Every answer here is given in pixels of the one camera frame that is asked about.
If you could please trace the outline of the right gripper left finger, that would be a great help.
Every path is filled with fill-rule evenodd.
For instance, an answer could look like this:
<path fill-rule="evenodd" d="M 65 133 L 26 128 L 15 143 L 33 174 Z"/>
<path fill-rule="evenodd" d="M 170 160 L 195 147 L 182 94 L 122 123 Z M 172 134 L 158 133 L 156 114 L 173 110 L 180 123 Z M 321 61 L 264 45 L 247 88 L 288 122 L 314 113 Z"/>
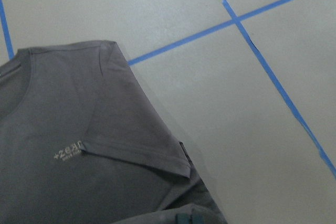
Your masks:
<path fill-rule="evenodd" d="M 185 212 L 177 213 L 175 215 L 176 224 L 191 224 L 191 215 Z"/>

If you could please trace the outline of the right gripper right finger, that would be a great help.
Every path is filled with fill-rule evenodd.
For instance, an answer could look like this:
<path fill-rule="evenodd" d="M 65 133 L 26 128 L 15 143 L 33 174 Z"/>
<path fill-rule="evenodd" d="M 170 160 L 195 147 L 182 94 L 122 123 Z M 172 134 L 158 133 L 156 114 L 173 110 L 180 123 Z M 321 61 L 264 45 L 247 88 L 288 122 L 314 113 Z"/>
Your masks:
<path fill-rule="evenodd" d="M 197 211 L 196 209 L 192 212 L 192 224 L 204 224 L 204 217 L 203 215 Z"/>

